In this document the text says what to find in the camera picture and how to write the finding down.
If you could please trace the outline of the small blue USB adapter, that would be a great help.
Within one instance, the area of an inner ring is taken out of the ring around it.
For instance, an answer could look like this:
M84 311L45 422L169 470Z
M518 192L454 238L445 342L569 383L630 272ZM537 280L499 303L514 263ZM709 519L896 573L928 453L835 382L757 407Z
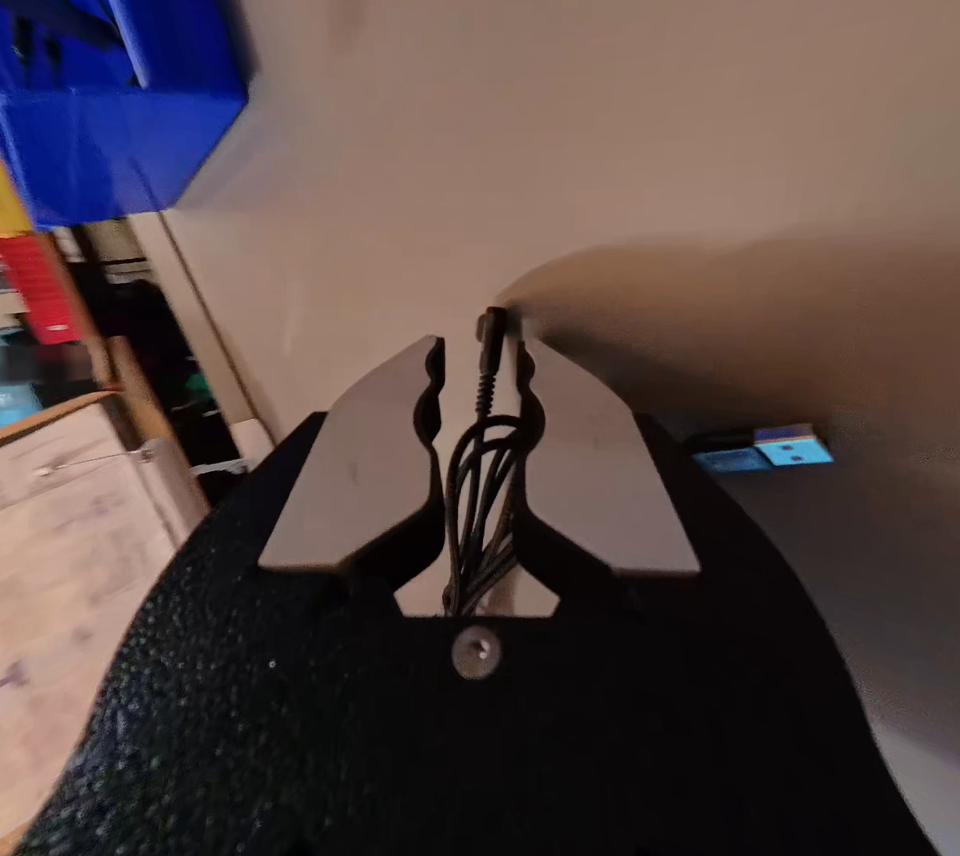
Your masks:
M762 429L714 430L683 443L715 475L756 473L834 463L834 456L809 423Z

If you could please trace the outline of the small red bin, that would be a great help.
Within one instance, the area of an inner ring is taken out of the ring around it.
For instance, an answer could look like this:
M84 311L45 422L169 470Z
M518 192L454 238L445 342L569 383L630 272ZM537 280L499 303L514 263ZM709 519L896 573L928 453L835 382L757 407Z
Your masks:
M88 307L53 238L47 234L1 239L6 279L25 306L27 325L41 345L99 339Z

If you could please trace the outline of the small yellow bin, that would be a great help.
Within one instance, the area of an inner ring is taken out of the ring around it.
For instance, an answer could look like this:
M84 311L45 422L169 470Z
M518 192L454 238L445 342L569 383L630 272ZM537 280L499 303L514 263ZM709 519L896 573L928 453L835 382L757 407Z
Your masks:
M32 234L34 227L3 162L0 166L0 197L0 237L18 238Z

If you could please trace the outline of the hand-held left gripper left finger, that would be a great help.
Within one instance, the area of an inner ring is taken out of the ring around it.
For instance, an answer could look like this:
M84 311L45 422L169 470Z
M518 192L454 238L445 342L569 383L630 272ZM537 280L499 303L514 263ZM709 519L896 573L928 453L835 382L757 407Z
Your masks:
M271 572L369 577L399 590L446 540L446 344L426 335L355 382L326 413L264 550Z

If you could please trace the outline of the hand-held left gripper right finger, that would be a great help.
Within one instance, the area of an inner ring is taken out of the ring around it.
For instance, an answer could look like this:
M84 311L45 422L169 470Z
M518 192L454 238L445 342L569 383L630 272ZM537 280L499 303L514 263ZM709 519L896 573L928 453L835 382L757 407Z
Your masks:
M531 432L518 466L514 543L537 578L570 564L615 576L692 576L701 564L630 407L536 338L517 346Z

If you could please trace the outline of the blue plastic bin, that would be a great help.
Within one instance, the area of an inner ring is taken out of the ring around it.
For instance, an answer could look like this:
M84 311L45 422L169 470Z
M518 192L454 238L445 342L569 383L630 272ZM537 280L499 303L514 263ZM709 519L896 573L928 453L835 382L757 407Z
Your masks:
M2 0L2 162L31 224L174 207L251 59L238 0Z

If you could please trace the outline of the wooden table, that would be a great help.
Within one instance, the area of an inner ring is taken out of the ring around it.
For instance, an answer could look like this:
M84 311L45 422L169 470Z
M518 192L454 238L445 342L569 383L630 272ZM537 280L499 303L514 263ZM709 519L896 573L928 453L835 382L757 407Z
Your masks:
M1 829L16 848L148 590L209 513L133 349L112 389L2 429Z

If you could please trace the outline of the grey desk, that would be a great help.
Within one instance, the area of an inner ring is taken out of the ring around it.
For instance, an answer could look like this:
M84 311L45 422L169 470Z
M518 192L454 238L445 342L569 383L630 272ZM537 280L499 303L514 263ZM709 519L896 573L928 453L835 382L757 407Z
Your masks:
M134 224L233 423L280 441L476 317L680 437L816 423L723 479L809 587L958 854L958 0L241 0L249 103Z

